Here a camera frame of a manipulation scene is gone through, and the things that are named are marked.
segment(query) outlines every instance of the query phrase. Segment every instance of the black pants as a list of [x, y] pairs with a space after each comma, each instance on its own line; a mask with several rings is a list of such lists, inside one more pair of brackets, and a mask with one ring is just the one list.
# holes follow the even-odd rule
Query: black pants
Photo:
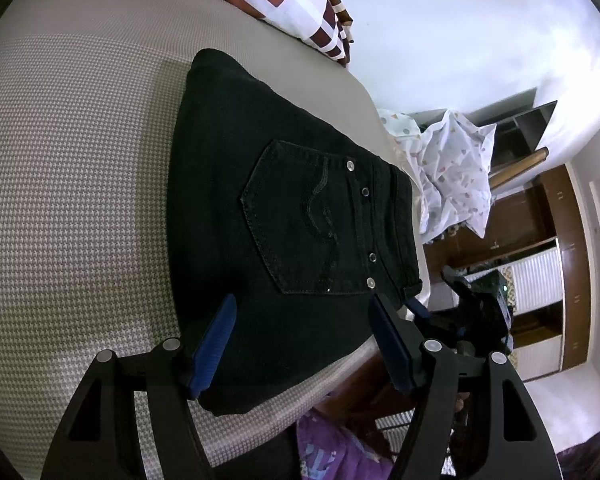
[[214, 468], [218, 480], [300, 480], [296, 425]]
[[232, 292], [237, 322], [200, 404], [246, 412], [354, 351], [370, 291], [422, 287], [411, 182], [217, 50], [191, 64], [167, 198], [171, 285], [190, 345]]

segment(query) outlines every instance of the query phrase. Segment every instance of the purple shirt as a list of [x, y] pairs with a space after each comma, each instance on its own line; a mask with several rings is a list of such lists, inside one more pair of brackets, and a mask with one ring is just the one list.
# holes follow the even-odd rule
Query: purple shirt
[[346, 428], [310, 410], [296, 423], [302, 480], [386, 480], [394, 465]]

